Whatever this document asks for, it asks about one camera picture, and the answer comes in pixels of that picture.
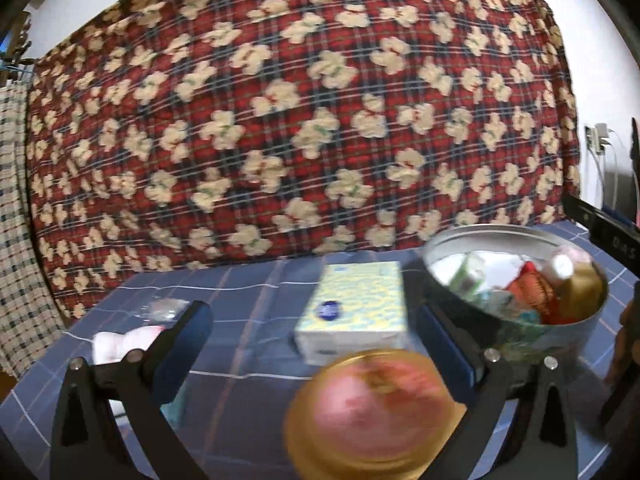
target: tissue box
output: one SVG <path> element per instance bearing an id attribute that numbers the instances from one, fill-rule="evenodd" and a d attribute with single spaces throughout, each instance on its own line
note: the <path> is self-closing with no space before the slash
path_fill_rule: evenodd
<path id="1" fill-rule="evenodd" d="M 329 265 L 296 326 L 305 363 L 324 366 L 407 341 L 402 274 L 397 262 Z"/>

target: blue logo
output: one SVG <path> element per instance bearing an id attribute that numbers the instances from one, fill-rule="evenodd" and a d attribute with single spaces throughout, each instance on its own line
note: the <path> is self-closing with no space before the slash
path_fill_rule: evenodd
<path id="1" fill-rule="evenodd" d="M 323 301 L 316 307 L 316 316 L 325 321 L 334 321 L 340 317 L 338 301 Z"/>

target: blue tablecloth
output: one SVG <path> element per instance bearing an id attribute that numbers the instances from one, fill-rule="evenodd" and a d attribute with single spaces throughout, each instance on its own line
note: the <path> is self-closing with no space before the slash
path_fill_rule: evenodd
<path id="1" fill-rule="evenodd" d="M 580 478 L 590 478 L 608 448 L 596 423 L 608 396 L 601 378 L 612 357 L 618 317 L 632 298 L 635 277 L 593 247 L 568 222 L 545 226 L 588 250 L 605 269 L 610 297 L 580 358 L 581 373 L 569 388 L 577 419 Z M 203 300 L 214 311 L 212 334 L 186 381 L 180 439 L 211 478 L 294 480 L 282 443 L 282 421 L 297 389 L 316 370 L 297 355 L 290 336 L 324 264 L 397 260 L 402 263 L 409 311 L 420 306 L 419 250 L 337 253 L 322 258 L 207 270 L 139 274 L 94 307 L 20 380 L 0 406 L 0 424 L 17 452 L 40 479 L 49 478 L 49 448 L 56 400 L 66 364 L 91 357 L 96 332 L 126 332 L 143 321 L 133 315 L 153 298 Z M 514 404 L 501 416 L 474 472 L 484 474 L 504 439 Z M 155 477 L 135 436 L 123 429 L 136 465 Z"/>

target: metal bowl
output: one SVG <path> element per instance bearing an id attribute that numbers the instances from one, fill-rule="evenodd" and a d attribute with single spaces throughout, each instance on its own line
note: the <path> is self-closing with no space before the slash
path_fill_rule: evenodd
<path id="1" fill-rule="evenodd" d="M 538 325 L 506 320 L 480 310 L 451 292 L 431 272 L 439 260 L 452 254 L 471 251 L 494 251 L 522 254 L 532 260 L 547 260 L 562 245 L 578 248 L 555 234 L 520 226 L 477 224 L 442 231 L 424 246 L 423 260 L 427 269 L 424 294 L 427 306 L 436 304 L 452 320 L 467 330 L 481 348 L 496 348 L 514 362 L 539 362 L 547 355 L 575 362 L 595 328 L 600 310 L 573 324 Z M 606 275 L 594 263 L 603 283 L 604 305 L 609 293 Z"/>

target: gold container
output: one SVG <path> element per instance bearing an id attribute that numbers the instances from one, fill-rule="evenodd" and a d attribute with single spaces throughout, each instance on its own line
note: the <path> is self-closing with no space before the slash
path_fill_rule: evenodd
<path id="1" fill-rule="evenodd" d="M 400 379 L 395 383 L 372 370 Z M 372 408 L 353 415 L 352 406 Z M 284 439 L 303 480 L 414 480 L 465 411 L 428 357 L 393 349 L 359 352 L 323 368 L 300 389 L 287 412 Z"/>

